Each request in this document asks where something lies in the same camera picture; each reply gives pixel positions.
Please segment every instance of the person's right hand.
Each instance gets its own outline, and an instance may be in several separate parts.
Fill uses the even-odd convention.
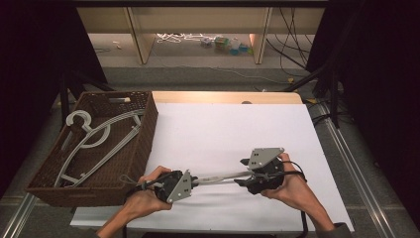
[[[283,161],[285,172],[296,171],[293,164],[290,163],[288,154],[282,153],[279,157]],[[263,190],[262,195],[280,200],[290,207],[306,212],[317,230],[334,229],[334,224],[327,211],[301,175],[284,176],[283,185],[277,189]]]

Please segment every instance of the table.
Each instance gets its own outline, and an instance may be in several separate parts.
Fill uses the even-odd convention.
[[[200,178],[244,171],[254,148],[284,147],[299,164],[333,221],[354,231],[307,108],[295,93],[154,92],[159,117],[146,173],[157,165]],[[75,227],[98,228],[118,209],[79,207]],[[171,211],[128,224],[143,231],[259,233],[301,231],[300,212],[251,195],[235,183],[195,187]],[[309,230],[314,230],[309,221]]]

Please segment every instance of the basket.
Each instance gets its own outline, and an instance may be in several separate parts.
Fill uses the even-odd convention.
[[[83,110],[90,114],[91,128],[115,116],[138,109],[145,109],[145,112],[141,116],[139,133],[131,141],[79,186],[66,186],[65,181],[59,186],[54,186],[66,159],[86,135],[81,128],[84,120],[74,117],[73,125],[62,128],[50,154],[26,191],[51,206],[121,205],[125,193],[133,185],[120,181],[120,176],[127,175],[131,179],[142,176],[152,150],[158,120],[153,95],[151,92],[83,92],[74,107],[74,111]],[[132,117],[113,123],[108,138],[96,147],[80,149],[71,160],[65,174],[81,178],[136,125]],[[103,132],[99,131],[86,144],[97,142],[102,135]]]

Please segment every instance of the hand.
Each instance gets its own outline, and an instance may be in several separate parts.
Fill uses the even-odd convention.
[[[280,154],[284,162],[290,162],[288,154]],[[284,171],[296,171],[292,163],[283,163]],[[332,230],[334,224],[314,192],[301,175],[284,176],[283,185],[277,189],[266,189],[262,195],[277,199],[286,205],[306,212],[317,230]]]
[[[169,172],[171,172],[170,169],[159,166],[148,176],[140,177],[139,182],[155,180],[160,174]],[[171,209],[172,204],[159,200],[152,189],[137,191],[96,234],[102,238],[113,237],[118,230],[136,218],[148,216],[156,211]]]

